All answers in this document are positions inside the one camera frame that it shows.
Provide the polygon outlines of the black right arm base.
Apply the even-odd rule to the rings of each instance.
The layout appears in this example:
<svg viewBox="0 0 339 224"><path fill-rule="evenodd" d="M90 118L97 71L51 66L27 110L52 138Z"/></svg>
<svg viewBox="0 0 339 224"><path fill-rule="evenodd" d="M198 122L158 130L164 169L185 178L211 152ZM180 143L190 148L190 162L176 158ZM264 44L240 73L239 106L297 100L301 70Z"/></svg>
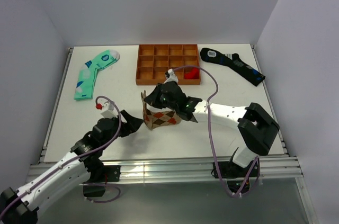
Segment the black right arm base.
<svg viewBox="0 0 339 224"><path fill-rule="evenodd" d="M250 164L246 168L242 168L232 162L218 162L221 176L223 179L227 180L226 184L232 193L236 193L240 189L244 178L249 171L249 176L240 192L241 195L250 191L250 178L256 177L254 185L257 183L260 176L260 164L258 162L255 162L254 167L251 168L252 163L253 162L250 162Z"/></svg>

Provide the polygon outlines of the brown argyle sock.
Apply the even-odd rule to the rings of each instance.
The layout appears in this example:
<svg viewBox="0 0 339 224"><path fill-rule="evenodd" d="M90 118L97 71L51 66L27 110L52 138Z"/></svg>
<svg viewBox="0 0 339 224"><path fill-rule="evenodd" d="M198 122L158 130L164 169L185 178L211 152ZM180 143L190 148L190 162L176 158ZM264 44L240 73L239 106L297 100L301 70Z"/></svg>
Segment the brown argyle sock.
<svg viewBox="0 0 339 224"><path fill-rule="evenodd" d="M141 92L142 100L142 117L144 124L150 130L164 127L164 126L175 126L181 123L182 119L174 111L161 111L153 112L147 108L145 102L146 91Z"/></svg>

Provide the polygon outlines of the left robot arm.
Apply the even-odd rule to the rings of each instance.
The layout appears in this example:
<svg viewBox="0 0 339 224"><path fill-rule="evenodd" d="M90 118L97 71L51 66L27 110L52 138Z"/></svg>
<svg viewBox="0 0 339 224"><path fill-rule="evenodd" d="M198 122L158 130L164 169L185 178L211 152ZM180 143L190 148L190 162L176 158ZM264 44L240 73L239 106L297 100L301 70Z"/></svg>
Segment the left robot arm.
<svg viewBox="0 0 339 224"><path fill-rule="evenodd" d="M1 193L2 223L37 223L45 211L70 190L103 178L100 160L104 146L135 133L143 124L125 110L118 117L101 118L59 162L26 185Z"/></svg>

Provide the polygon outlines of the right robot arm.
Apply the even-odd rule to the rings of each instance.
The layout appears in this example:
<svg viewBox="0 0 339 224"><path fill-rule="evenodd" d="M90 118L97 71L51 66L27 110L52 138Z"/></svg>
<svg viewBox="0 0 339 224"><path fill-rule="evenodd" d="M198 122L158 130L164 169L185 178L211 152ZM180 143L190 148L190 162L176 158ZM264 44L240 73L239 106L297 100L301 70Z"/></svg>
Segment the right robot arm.
<svg viewBox="0 0 339 224"><path fill-rule="evenodd" d="M185 121L238 130L245 145L234 152L229 163L229 170L235 176L243 175L256 157L268 155L280 130L278 123L258 103L252 102L249 106L213 104L186 96L176 82L157 84L144 101L157 109L170 109Z"/></svg>

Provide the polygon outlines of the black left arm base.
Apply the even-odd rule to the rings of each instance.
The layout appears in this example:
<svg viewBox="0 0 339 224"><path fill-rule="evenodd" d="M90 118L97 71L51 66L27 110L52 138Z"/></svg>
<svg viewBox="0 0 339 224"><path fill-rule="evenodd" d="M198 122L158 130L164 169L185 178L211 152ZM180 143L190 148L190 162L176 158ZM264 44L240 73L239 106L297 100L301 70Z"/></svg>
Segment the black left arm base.
<svg viewBox="0 0 339 224"><path fill-rule="evenodd" d="M101 198L109 190L109 185L118 182L121 174L120 165L104 165L91 174L83 185L83 195L86 198Z"/></svg>

